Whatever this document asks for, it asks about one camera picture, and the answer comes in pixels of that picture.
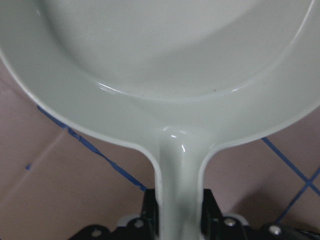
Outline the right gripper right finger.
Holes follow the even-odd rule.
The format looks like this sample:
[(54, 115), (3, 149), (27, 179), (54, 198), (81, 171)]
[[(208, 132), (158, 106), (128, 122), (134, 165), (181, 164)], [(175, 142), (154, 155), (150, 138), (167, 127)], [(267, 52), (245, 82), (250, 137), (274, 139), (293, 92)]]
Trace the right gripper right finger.
[(203, 190), (201, 233), (205, 240), (318, 240), (318, 232), (281, 223), (267, 223), (252, 228), (238, 214), (223, 214), (210, 189)]

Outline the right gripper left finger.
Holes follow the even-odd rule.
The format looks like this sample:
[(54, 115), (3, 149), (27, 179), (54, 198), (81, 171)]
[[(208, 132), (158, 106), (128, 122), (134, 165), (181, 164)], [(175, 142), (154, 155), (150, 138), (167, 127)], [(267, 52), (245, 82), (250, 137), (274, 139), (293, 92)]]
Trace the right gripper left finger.
[(158, 240), (159, 206), (154, 189), (144, 192), (142, 207), (139, 214), (120, 218), (116, 228), (99, 224), (83, 227), (70, 237), (71, 240)]

